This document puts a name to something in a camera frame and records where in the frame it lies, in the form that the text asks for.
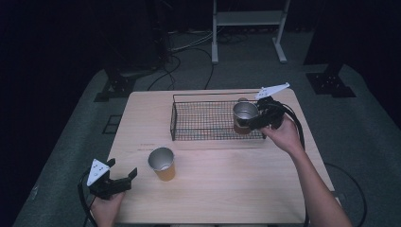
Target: gray carpet floor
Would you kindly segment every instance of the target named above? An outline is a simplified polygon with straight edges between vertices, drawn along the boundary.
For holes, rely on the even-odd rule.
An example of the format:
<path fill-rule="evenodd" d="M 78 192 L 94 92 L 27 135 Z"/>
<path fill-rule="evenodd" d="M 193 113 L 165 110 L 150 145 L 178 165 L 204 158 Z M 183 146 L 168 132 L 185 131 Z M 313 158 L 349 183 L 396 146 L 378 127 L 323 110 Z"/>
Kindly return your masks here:
<path fill-rule="evenodd" d="M 322 72 L 325 65 L 303 65 L 312 32 L 283 35 L 287 64 L 277 59 L 271 42 L 273 35 L 250 34 L 238 44 L 221 44 L 219 63 L 214 66 L 207 89 L 260 88 L 288 82 L 299 99 L 323 160 L 343 168 L 360 184 L 367 201 L 363 226 L 399 226 L 400 130 L 367 89 L 362 76 L 347 65 L 342 67 L 340 77 L 357 97 L 333 98 L 314 93 L 305 73 Z M 171 43 L 178 47 L 199 38 L 175 34 L 171 35 Z M 197 48 L 210 53 L 211 45 L 207 42 Z M 209 56 L 198 49 L 175 56 L 181 64 L 171 73 L 174 84 L 166 76 L 150 90 L 204 89 L 212 72 Z M 177 64 L 178 60 L 171 58 L 166 69 L 172 70 Z M 133 90 L 146 91 L 164 73 L 158 70 L 139 78 Z M 94 158 L 107 159 L 114 134 L 105 134 L 103 130 L 109 117 L 122 114 L 127 103 L 124 97 L 94 102 L 106 82 L 107 76 L 101 70 L 88 84 L 14 226 L 82 226 L 79 177 Z M 357 187 L 338 169 L 328 166 L 327 170 L 342 206 L 357 225 L 364 211 Z"/>

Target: metal mesh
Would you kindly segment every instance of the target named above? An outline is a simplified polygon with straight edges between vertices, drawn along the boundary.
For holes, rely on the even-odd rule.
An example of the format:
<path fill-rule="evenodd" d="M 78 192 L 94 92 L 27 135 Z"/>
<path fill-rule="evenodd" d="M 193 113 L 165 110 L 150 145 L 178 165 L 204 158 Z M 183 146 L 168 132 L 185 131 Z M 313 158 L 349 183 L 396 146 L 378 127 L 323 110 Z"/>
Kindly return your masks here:
<path fill-rule="evenodd" d="M 171 114 L 172 140 L 263 139 L 260 131 L 234 131 L 233 107 L 237 101 L 174 102 Z"/>

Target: cup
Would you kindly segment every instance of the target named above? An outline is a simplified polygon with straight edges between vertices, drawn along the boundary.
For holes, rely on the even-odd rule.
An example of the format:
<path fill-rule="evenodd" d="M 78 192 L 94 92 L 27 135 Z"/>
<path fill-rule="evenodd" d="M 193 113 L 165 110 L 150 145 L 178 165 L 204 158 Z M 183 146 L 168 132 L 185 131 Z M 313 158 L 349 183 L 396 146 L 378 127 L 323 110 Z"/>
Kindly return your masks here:
<path fill-rule="evenodd" d="M 157 148 L 152 151 L 148 157 L 148 164 L 164 182 L 175 176 L 174 153 L 170 148 Z"/>
<path fill-rule="evenodd" d="M 247 100 L 240 99 L 233 107 L 234 124 L 240 129 L 249 128 L 249 120 L 259 116 L 257 107 Z"/>

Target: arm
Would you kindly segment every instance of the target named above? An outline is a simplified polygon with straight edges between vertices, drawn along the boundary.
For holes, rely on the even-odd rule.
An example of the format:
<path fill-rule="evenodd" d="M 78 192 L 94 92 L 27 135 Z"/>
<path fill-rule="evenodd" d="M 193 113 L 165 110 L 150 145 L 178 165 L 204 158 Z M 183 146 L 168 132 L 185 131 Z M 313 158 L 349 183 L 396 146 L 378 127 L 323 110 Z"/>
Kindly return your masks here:
<path fill-rule="evenodd" d="M 352 226 L 339 203 L 319 176 L 299 140 L 295 124 L 285 115 L 277 130 L 260 129 L 277 147 L 287 152 L 298 172 L 306 210 L 314 226 Z"/>
<path fill-rule="evenodd" d="M 124 196 L 125 192 L 122 192 L 112 195 L 108 201 L 95 198 L 91 205 L 91 211 L 98 227 L 114 226 Z"/>

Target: wooden table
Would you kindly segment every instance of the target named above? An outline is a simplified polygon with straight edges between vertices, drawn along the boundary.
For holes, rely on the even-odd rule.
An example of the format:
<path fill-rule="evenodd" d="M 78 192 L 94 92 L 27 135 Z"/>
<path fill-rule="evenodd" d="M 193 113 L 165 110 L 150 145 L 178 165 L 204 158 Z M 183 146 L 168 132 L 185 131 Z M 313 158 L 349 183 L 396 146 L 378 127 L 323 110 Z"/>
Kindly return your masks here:
<path fill-rule="evenodd" d="M 138 167 L 118 217 L 121 223 L 228 224 L 301 223 L 304 198 L 289 156 L 267 139 L 172 141 L 173 95 L 219 94 L 207 99 L 249 100 L 259 90 L 134 92 L 130 95 L 109 158 L 111 178 L 120 179 Z M 180 96 L 204 101 L 205 96 Z M 297 114 L 306 152 L 330 190 L 324 167 L 294 92 L 273 96 Z M 160 181 L 148 166 L 150 152 L 169 147 L 175 153 L 176 176 Z"/>

